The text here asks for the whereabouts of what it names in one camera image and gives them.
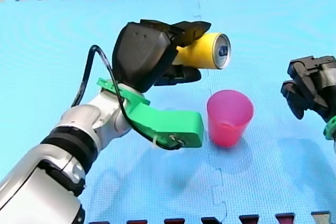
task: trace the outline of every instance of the green 3d-printed mount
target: green 3d-printed mount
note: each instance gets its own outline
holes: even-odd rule
[[[327,140],[334,140],[334,135],[336,132],[336,116],[330,119],[324,128],[323,134],[325,139]]]
[[[99,79],[97,84],[115,94],[109,80]],[[125,111],[139,130],[161,145],[172,147],[182,143],[183,147],[202,146],[204,125],[202,116],[194,111],[160,111],[150,107],[146,98],[119,87],[121,96],[128,101]]]

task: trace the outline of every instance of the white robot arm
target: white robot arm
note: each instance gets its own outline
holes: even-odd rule
[[[204,42],[200,40],[210,26],[207,22],[174,25],[156,20],[130,22],[121,30],[114,47],[113,70],[102,50],[93,45],[71,108],[62,115],[49,135],[33,147],[0,183],[0,223],[83,224],[85,211],[77,197],[85,188],[86,175],[111,140],[131,129],[166,150],[201,147],[201,115],[196,112],[188,114],[190,121],[170,117],[168,120],[173,121],[170,123],[162,121],[161,116],[146,115],[142,110],[140,118],[145,118],[146,123],[154,121],[157,124],[160,121],[160,129],[167,124],[178,124],[177,134],[184,134],[184,139],[170,135],[176,133],[176,127],[159,132],[147,124],[141,130],[126,113],[127,109],[133,108],[132,103],[122,97],[119,89],[136,96],[137,100],[145,100],[143,93],[152,86],[198,81],[201,78],[198,68],[220,69],[225,66],[230,55],[228,38],[214,34],[206,36]],[[200,48],[201,59],[193,57],[197,48]],[[173,65],[179,51],[187,65]],[[109,71],[114,90],[103,87],[89,103],[80,105],[96,52]],[[181,132],[185,123],[188,130]],[[156,139],[158,134],[161,134],[160,140]]]
[[[0,223],[83,223],[85,211],[77,197],[85,176],[100,151],[130,129],[117,97],[106,90],[66,111],[1,182]]]

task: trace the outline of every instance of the can lid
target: can lid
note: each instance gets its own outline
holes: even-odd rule
[[[225,34],[220,34],[214,44],[213,61],[216,68],[225,68],[231,59],[231,44]]]

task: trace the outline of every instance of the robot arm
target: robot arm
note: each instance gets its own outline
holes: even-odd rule
[[[0,184],[0,222],[83,223],[85,212],[77,197],[86,174],[100,151],[130,129],[116,96],[108,91],[69,109]]]
[[[71,108],[62,115],[49,135],[33,147],[0,183],[0,223],[83,224],[85,211],[77,197],[86,186],[86,175],[111,140],[131,129],[152,142],[159,136],[157,145],[166,150],[200,147],[199,137],[203,130],[178,132],[186,137],[186,141],[181,141],[168,134],[170,131],[156,132],[150,127],[150,120],[142,125],[141,119],[137,119],[144,115],[140,113],[139,116],[134,111],[158,115],[148,107],[149,102],[142,94],[152,86],[193,82],[201,78],[197,67],[172,63],[178,55],[178,47],[192,46],[209,28],[210,24],[206,22],[174,25],[156,20],[130,22],[122,29],[114,47],[113,69],[101,49],[92,46],[80,90]],[[229,59],[230,44],[226,36],[221,39],[225,45],[215,43],[214,48],[220,48],[220,53],[214,56],[214,62],[221,62],[224,66]],[[204,48],[204,44],[199,42],[198,47]],[[108,68],[112,82],[105,81],[94,99],[80,104],[96,52]],[[185,50],[184,56],[192,52],[193,49]],[[195,112],[182,115],[182,118],[171,120],[169,130],[176,129],[174,126],[177,124],[178,129],[183,123],[195,126],[188,129],[197,129],[198,124],[202,124],[200,115]],[[172,137],[172,140],[165,141],[165,137]]]
[[[281,93],[293,114],[302,119],[304,111],[317,112],[327,123],[323,133],[328,140],[336,136],[336,59],[313,56],[292,60]]]

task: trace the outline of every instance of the silver robot arm segment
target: silver robot arm segment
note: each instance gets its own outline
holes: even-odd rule
[[[86,174],[110,141],[130,129],[117,97],[106,90],[66,111],[0,183],[0,223],[84,223],[77,197]]]

